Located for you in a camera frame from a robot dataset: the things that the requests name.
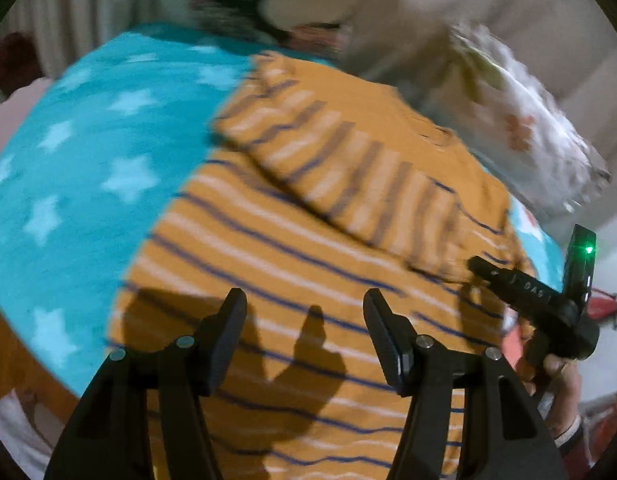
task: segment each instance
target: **orange flower print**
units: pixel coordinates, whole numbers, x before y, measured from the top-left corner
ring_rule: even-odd
[[[509,132],[509,148],[514,152],[526,153],[531,148],[531,135],[535,117],[532,115],[519,119],[515,115],[506,116],[506,131]]]

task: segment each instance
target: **striped shirt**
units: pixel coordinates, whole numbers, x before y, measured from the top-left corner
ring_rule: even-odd
[[[226,380],[203,400],[224,477],[383,480],[409,400],[385,382],[362,297],[379,287],[450,349],[498,345],[503,305],[465,263],[524,266],[508,193],[392,89],[275,54],[254,64],[215,123],[227,146],[127,273],[111,343],[160,349],[239,286],[246,326]],[[462,412],[457,390],[444,474],[457,468]]]

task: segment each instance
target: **screw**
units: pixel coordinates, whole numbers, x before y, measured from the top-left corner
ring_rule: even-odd
[[[175,344],[178,345],[179,348],[191,348],[191,346],[195,344],[195,339],[191,335],[183,335],[177,338]]]
[[[485,352],[486,356],[493,361],[499,361],[502,358],[502,352],[500,352],[497,348],[490,346],[487,348]]]
[[[115,349],[109,354],[109,359],[111,361],[121,361],[125,357],[126,357],[126,352],[121,348]]]
[[[429,335],[419,335],[417,336],[417,339],[415,340],[415,344],[419,346],[419,348],[431,348],[431,346],[433,346],[433,344],[435,343],[435,341],[433,340],[433,338]]]

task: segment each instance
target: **brown wooden surface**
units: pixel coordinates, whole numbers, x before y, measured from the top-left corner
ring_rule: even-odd
[[[77,398],[46,371],[10,329],[0,314],[0,398],[13,388],[30,389],[64,423]]]

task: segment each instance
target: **white wall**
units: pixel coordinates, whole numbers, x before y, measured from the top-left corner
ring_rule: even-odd
[[[599,238],[600,242],[604,243],[604,239]],[[617,249],[596,262],[593,286],[617,292]],[[602,328],[598,346],[591,357],[580,363],[580,372],[583,401],[617,391],[617,332],[610,326]]]

